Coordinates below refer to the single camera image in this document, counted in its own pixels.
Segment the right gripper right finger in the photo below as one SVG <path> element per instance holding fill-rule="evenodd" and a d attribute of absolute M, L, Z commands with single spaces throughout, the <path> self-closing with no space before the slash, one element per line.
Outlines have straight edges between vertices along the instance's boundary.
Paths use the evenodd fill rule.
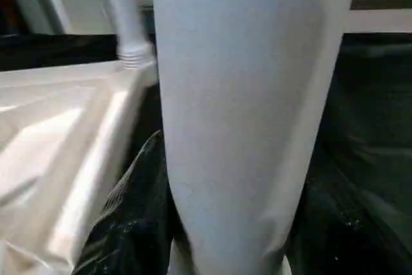
<path fill-rule="evenodd" d="M 287 258 L 292 274 L 411 274 L 411 252 L 331 165 L 310 166 Z"/>

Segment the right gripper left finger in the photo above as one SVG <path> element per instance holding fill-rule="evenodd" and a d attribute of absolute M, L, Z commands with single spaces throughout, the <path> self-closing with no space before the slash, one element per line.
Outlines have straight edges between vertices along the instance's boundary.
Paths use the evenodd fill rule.
<path fill-rule="evenodd" d="M 110 192 L 74 274 L 167 274 L 174 205 L 164 138 L 153 133 Z"/>

